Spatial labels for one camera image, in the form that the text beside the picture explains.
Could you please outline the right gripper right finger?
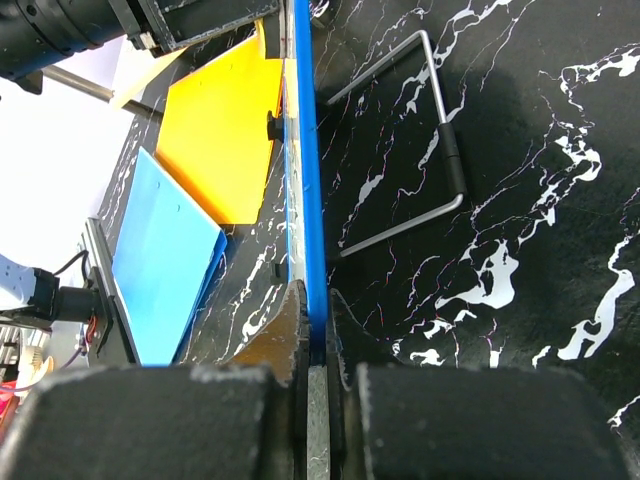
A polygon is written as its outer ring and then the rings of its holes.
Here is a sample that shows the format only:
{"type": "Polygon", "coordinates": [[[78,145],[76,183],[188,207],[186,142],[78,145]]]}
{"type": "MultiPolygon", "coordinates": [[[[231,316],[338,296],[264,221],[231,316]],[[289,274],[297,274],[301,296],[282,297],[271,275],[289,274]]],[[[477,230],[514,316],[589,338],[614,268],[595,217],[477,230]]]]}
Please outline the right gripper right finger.
{"type": "Polygon", "coordinates": [[[364,479],[366,469],[357,366],[388,366],[395,357],[357,321],[343,295],[329,291],[326,365],[330,427],[330,477],[364,479]]]}

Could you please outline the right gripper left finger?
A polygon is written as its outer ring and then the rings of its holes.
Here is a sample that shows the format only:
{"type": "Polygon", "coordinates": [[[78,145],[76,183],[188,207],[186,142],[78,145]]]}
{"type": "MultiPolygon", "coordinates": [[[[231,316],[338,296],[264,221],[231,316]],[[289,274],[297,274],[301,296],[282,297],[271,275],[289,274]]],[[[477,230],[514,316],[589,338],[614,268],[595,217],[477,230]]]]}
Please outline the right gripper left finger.
{"type": "Polygon", "coordinates": [[[259,479],[305,479],[308,314],[304,283],[287,285],[275,316],[225,367],[266,367],[272,378],[259,443],[259,479]]]}

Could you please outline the blue framed whiteboard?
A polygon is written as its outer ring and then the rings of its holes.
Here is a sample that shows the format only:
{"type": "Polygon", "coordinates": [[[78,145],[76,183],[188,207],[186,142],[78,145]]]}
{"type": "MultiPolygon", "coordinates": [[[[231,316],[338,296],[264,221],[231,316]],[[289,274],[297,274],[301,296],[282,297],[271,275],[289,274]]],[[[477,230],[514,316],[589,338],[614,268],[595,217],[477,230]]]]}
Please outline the blue framed whiteboard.
{"type": "Polygon", "coordinates": [[[304,282],[313,328],[328,318],[328,293],[310,8],[285,3],[284,151],[289,277],[304,282]]]}

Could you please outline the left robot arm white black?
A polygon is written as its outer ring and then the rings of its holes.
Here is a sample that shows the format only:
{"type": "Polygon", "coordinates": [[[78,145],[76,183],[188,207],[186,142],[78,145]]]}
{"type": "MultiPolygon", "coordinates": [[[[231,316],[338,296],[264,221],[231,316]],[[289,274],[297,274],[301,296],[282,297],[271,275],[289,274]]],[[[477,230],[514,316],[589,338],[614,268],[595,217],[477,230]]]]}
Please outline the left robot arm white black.
{"type": "Polygon", "coordinates": [[[39,95],[44,68],[117,37],[158,58],[252,23],[264,32],[266,57],[282,57],[283,1],[3,1],[1,77],[39,95]]]}

